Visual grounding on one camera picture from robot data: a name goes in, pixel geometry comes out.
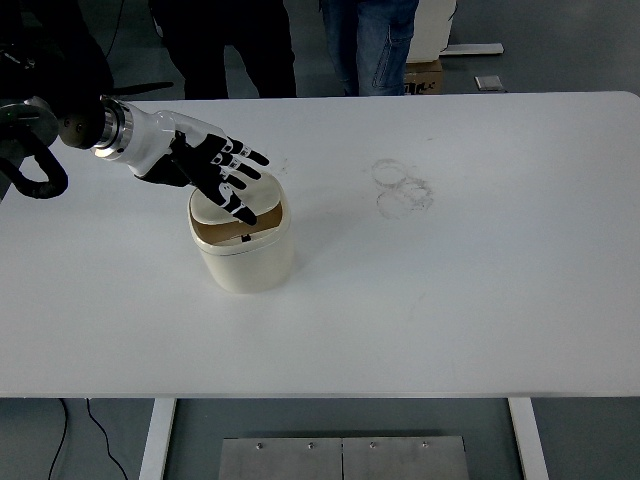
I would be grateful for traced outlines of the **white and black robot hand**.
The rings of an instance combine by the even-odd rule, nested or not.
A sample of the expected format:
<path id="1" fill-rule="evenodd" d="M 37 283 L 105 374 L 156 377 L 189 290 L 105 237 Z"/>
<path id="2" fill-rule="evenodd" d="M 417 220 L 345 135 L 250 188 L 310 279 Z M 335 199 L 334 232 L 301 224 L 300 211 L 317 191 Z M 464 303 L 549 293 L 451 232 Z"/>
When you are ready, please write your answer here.
<path id="1" fill-rule="evenodd" d="M 221 128 L 177 112 L 135 107 L 131 142 L 119 157 L 148 183 L 196 187 L 235 219 L 253 226 L 256 214 L 237 195 L 245 177 L 261 178 L 269 160 Z"/>

